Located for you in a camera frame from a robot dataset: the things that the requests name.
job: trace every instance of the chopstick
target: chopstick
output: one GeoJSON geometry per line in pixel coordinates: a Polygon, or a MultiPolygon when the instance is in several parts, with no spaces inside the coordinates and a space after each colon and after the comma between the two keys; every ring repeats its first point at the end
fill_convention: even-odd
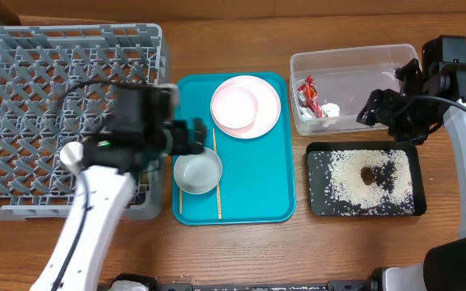
{"type": "MultiPolygon", "coordinates": [[[[214,135],[214,152],[217,154],[217,140],[215,139],[215,129],[212,130],[214,135]]],[[[222,219],[222,205],[220,203],[220,183],[217,183],[217,208],[218,219],[222,219]]]]}
{"type": "Polygon", "coordinates": [[[183,189],[179,188],[179,214],[183,213],[183,189]]]}

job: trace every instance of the wooden table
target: wooden table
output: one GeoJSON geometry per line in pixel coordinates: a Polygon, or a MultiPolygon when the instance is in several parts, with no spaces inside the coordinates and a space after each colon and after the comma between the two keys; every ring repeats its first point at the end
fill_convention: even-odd
{"type": "MultiPolygon", "coordinates": [[[[421,55],[421,46],[440,34],[466,36],[466,14],[166,22],[161,26],[173,53],[173,81],[188,74],[272,70],[288,82],[294,53],[408,43],[421,55]]],[[[100,280],[121,272],[199,285],[365,278],[373,268],[418,264],[431,247],[457,239],[459,189],[444,129],[418,147],[428,204],[425,215],[319,218],[312,216],[307,203],[306,146],[313,141],[389,138],[383,131],[303,137],[294,124],[291,127],[297,208],[289,221],[181,225],[172,215],[168,178],[158,218],[120,223],[100,280]]],[[[0,221],[0,290],[30,287],[48,261],[62,224],[0,221]]]]}

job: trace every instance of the red snack wrapper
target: red snack wrapper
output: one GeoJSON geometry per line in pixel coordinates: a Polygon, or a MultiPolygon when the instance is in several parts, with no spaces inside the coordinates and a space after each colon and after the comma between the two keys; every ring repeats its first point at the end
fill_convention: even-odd
{"type": "Polygon", "coordinates": [[[317,88],[312,76],[307,77],[305,83],[298,88],[298,92],[305,95],[305,104],[317,117],[328,117],[317,99],[317,88]]]}

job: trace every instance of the blue tray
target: blue tray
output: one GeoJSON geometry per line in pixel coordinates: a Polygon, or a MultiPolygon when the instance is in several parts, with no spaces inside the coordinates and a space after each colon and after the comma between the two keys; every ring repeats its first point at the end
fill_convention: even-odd
{"type": "Polygon", "coordinates": [[[172,178],[172,211],[184,224],[281,222],[296,209],[294,165],[290,138],[290,113],[286,83],[275,73],[249,73],[271,84],[282,104],[278,122],[262,137],[230,137],[211,118],[210,102],[215,89],[228,78],[244,74],[190,75],[179,81],[180,107],[176,119],[201,117],[208,127],[206,147],[213,149],[211,129],[215,128],[218,156],[222,160],[220,193],[222,220],[218,219],[217,189],[202,195],[183,193],[180,213],[179,187],[172,178]]]}

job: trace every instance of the dish rack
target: dish rack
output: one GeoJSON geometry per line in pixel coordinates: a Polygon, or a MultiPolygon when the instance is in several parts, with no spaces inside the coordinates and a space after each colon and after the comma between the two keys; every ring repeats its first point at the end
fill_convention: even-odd
{"type": "MultiPolygon", "coordinates": [[[[89,137],[112,111],[105,78],[170,82],[170,50],[156,24],[0,27],[0,220],[65,217],[76,178],[59,149],[89,137]]],[[[124,211],[151,219],[161,211],[163,160],[144,173],[124,211]]]]}

